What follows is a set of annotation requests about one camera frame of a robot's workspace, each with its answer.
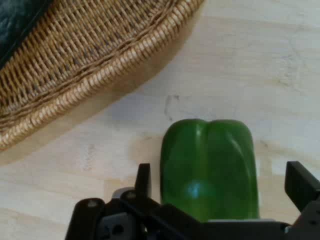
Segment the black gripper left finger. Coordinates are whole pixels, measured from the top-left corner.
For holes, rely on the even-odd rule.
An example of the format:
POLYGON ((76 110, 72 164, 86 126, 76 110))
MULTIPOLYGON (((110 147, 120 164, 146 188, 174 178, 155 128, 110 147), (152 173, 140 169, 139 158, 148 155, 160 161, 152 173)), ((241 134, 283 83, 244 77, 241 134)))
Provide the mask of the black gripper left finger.
POLYGON ((151 166, 141 163, 134 187, 119 196, 80 200, 74 207, 67 240, 196 240, 201 224, 170 204, 151 199, 151 166))

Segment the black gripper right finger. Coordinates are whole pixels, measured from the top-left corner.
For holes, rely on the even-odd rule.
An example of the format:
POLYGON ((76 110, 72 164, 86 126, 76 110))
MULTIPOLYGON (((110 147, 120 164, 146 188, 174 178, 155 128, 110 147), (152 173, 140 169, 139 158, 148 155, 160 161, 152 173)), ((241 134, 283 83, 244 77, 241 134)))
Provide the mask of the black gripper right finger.
POLYGON ((284 190, 300 215, 286 233, 288 240, 320 238, 320 181, 300 162, 286 164, 284 190))

